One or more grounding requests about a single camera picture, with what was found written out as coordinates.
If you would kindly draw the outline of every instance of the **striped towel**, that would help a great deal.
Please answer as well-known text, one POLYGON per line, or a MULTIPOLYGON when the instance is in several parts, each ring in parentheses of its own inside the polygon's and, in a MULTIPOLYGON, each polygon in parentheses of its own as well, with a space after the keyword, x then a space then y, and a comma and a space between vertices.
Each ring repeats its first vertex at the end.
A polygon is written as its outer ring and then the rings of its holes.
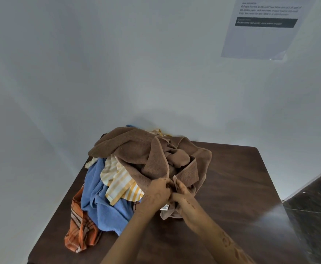
POLYGON ((136 202, 144 195, 126 168, 113 154, 105 161, 104 169, 101 172, 101 180, 104 185, 109 186, 105 197, 112 206, 120 198, 136 202))
POLYGON ((95 245, 101 237, 101 231, 88 217, 87 212, 81 209, 83 187, 72 198, 70 229, 64 238, 65 246, 79 253, 88 245, 95 245))

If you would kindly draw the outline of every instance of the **blue towel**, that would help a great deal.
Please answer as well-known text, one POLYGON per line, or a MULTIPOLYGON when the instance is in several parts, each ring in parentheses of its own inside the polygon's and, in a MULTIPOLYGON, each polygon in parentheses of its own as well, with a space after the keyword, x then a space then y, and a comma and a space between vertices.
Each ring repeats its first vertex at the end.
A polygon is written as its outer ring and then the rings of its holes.
POLYGON ((101 171, 105 159, 99 158, 89 169, 85 177, 85 186, 81 197, 81 209, 102 231, 115 231, 118 235, 124 230, 132 215, 132 202, 125 199, 111 206, 105 193, 108 186, 101 181, 101 171))

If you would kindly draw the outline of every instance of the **wooden table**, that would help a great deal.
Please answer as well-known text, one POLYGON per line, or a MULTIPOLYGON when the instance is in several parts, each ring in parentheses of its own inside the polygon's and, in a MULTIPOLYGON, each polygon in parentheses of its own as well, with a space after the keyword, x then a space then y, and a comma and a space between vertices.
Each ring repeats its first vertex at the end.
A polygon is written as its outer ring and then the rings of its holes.
MULTIPOLYGON (((260 153, 254 147, 194 142, 212 151, 207 179, 196 195, 205 211, 257 264, 306 264, 260 153)), ((81 188, 83 168, 28 257, 28 263, 99 264, 117 238, 103 233, 81 253, 65 248, 71 198, 81 188)), ((215 263, 183 220, 156 214, 146 231, 137 263, 215 263)))

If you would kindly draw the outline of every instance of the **yellow striped towel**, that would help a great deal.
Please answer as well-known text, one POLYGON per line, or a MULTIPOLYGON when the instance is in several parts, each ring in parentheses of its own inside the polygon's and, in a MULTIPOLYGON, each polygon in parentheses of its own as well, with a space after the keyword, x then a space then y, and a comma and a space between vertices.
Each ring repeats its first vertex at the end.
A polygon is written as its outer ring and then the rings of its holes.
POLYGON ((139 201, 144 193, 130 176, 126 168, 111 154, 106 160, 101 172, 101 180, 109 186, 105 197, 113 206, 120 198, 128 201, 139 201))

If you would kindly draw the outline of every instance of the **person's left hand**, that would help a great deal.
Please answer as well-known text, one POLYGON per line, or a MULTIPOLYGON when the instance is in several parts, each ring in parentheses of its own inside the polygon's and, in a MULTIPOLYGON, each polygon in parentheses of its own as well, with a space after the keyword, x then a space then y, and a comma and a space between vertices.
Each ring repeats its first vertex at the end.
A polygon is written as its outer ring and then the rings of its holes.
POLYGON ((169 178, 153 180, 140 204, 138 204, 136 212, 153 217, 158 210, 169 202, 169 198, 172 194, 170 186, 174 187, 174 182, 169 178))

